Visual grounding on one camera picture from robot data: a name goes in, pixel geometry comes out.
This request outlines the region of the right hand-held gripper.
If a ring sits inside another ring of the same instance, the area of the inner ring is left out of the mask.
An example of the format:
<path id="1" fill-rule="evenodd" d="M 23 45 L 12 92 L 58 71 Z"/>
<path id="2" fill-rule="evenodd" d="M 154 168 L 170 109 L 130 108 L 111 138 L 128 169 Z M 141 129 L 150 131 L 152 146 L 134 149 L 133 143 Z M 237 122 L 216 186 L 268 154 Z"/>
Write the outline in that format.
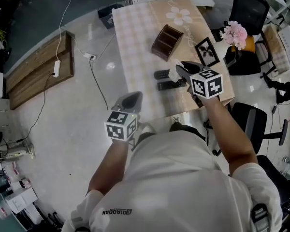
<path id="1" fill-rule="evenodd" d="M 181 61 L 176 66 L 181 67 L 176 72 L 191 85 L 193 95 L 210 99 L 223 93 L 222 74 L 193 61 Z"/>

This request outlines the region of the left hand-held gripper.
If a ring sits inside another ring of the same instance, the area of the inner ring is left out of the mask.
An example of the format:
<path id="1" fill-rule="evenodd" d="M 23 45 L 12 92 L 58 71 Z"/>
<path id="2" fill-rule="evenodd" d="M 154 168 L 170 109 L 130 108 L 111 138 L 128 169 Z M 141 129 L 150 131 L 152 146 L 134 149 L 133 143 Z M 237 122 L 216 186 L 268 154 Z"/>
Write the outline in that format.
<path id="1" fill-rule="evenodd" d="M 110 110 L 104 128 L 112 140 L 128 141 L 139 127 L 139 113 L 142 108 L 143 93 L 130 92 L 120 97 Z"/>

